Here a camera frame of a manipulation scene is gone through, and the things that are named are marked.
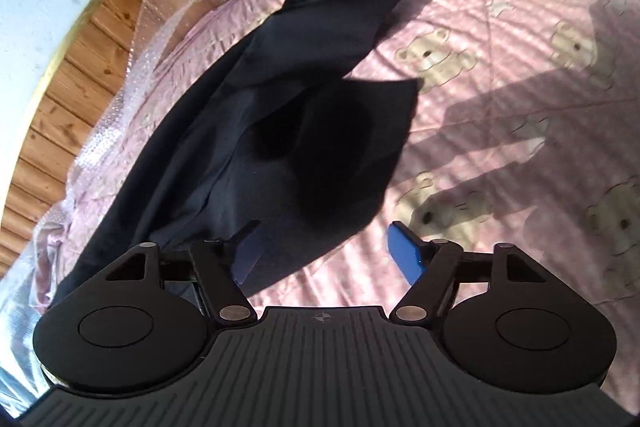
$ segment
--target blue gripper pad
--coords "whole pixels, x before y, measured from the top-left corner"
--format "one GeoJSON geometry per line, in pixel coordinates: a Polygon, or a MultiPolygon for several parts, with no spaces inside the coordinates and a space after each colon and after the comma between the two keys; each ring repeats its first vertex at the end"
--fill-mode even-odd
{"type": "Polygon", "coordinates": [[[394,221],[386,233],[386,245],[404,278],[409,284],[415,283],[426,270],[420,260],[424,241],[400,221],[394,221]]]}

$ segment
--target ribbed black surface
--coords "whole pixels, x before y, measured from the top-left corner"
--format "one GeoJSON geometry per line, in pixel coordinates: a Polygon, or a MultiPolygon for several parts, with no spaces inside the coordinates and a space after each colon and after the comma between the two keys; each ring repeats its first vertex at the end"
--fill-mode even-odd
{"type": "Polygon", "coordinates": [[[56,390],[22,424],[616,427],[630,420],[596,386],[527,396],[484,385],[446,360],[426,330],[393,325],[369,307],[270,309],[258,325],[220,334],[194,371],[160,391],[98,400],[56,390]]]}

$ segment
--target wooden wall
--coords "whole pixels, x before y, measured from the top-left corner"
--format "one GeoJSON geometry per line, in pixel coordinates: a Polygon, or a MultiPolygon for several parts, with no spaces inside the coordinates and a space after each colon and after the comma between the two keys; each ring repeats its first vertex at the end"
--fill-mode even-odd
{"type": "Polygon", "coordinates": [[[79,31],[22,144],[0,226],[0,275],[64,198],[66,172],[124,81],[142,0],[104,0],[79,31]]]}
{"type": "MultiPolygon", "coordinates": [[[[185,0],[162,0],[171,13],[185,0]]],[[[166,53],[209,10],[227,0],[198,0],[184,15],[166,53]]],[[[0,224],[0,277],[24,249],[36,222],[64,198],[66,173],[120,89],[142,0],[104,0],[66,51],[23,142],[0,224]]]]}

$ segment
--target logo emblem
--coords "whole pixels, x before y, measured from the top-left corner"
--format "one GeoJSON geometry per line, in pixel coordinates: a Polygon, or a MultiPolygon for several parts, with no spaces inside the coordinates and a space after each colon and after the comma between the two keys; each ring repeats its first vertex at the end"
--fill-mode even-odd
{"type": "Polygon", "coordinates": [[[329,322],[333,317],[326,312],[319,313],[318,315],[314,315],[314,318],[318,322],[322,322],[322,324],[329,322]]]}

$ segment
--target black garment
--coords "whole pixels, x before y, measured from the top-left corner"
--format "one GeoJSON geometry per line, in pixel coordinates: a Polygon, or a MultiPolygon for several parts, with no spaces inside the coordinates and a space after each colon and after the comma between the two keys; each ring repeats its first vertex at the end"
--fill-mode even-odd
{"type": "Polygon", "coordinates": [[[342,78],[399,1],[286,0],[233,46],[158,126],[54,301],[142,241],[230,237],[259,219],[238,254],[250,295],[366,226],[417,84],[342,78]]]}

